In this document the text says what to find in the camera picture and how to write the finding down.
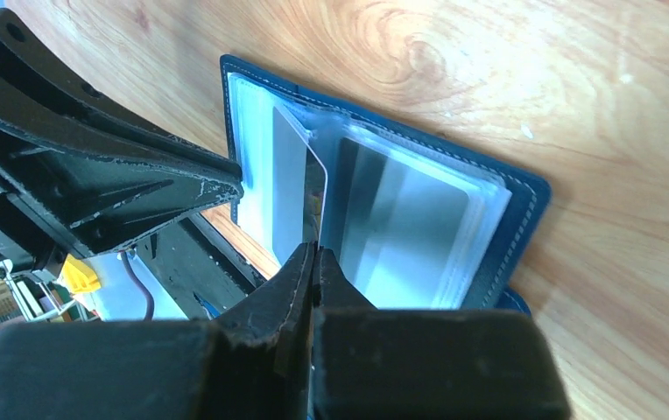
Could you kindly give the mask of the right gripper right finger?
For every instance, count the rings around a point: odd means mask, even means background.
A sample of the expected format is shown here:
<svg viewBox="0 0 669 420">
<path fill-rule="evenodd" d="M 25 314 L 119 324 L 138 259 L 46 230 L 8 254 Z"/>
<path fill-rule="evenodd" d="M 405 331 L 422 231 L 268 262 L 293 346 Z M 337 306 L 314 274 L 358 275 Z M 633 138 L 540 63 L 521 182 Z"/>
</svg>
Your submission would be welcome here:
<svg viewBox="0 0 669 420">
<path fill-rule="evenodd" d="M 548 343 L 513 310 L 379 310 L 332 251 L 313 264 L 318 419 L 568 419 Z"/>
</svg>

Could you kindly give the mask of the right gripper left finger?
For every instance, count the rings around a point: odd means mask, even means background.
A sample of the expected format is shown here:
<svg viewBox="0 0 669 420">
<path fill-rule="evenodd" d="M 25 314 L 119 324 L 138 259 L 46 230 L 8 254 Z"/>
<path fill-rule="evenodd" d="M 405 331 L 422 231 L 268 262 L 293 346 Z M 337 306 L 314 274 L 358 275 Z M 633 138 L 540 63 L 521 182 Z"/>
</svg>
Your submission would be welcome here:
<svg viewBox="0 0 669 420">
<path fill-rule="evenodd" d="M 304 419 L 318 247 L 213 320 L 0 333 L 0 419 Z"/>
</svg>

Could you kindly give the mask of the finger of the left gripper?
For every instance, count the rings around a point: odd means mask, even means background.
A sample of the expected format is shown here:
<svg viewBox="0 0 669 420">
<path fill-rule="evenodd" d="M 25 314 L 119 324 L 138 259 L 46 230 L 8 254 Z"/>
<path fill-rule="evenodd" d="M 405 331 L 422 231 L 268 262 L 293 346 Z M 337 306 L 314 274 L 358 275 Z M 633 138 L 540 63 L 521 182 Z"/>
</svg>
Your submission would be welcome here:
<svg viewBox="0 0 669 420">
<path fill-rule="evenodd" d="M 90 257 L 241 197 L 231 160 L 157 127 L 0 9 L 0 254 Z"/>
</svg>

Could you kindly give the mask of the blue leather card holder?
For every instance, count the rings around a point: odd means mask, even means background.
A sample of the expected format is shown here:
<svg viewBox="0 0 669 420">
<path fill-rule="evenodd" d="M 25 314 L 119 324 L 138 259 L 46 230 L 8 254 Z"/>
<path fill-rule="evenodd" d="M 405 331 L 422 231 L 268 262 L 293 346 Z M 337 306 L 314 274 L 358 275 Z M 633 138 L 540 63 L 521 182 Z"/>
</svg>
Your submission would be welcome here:
<svg viewBox="0 0 669 420">
<path fill-rule="evenodd" d="M 225 54 L 229 155 L 243 196 L 231 218 L 272 254 L 272 110 L 313 132 L 327 170 L 319 244 L 381 309 L 528 312 L 510 287 L 552 197 L 549 183 Z"/>
</svg>

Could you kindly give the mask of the dark silver card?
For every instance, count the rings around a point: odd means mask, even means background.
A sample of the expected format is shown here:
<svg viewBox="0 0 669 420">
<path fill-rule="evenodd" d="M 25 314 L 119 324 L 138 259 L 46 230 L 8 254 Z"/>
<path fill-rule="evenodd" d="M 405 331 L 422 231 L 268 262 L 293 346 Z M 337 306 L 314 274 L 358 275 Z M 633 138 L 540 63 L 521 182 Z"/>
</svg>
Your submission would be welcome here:
<svg viewBox="0 0 669 420">
<path fill-rule="evenodd" d="M 313 132 L 282 106 L 272 110 L 272 254 L 284 263 L 321 231 L 327 170 L 311 147 Z"/>
</svg>

